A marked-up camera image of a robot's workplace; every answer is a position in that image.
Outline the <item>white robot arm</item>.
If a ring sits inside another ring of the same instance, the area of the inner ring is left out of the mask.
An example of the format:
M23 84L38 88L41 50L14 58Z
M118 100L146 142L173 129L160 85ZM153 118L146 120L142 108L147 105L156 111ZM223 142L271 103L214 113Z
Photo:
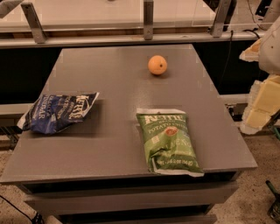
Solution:
M256 61L269 74L264 81L256 80L252 85L242 115L241 132L254 135L280 110L280 17L239 59Z

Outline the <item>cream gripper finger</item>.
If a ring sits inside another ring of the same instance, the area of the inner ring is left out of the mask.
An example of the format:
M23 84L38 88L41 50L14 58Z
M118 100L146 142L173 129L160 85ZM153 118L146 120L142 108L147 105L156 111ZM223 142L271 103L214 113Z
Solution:
M262 40L259 38L254 44L242 51L239 59L247 62L258 61L261 41Z
M248 94L248 106L244 109L240 130L254 135L262 130L272 116L280 110L280 76L271 74L266 80L256 80Z

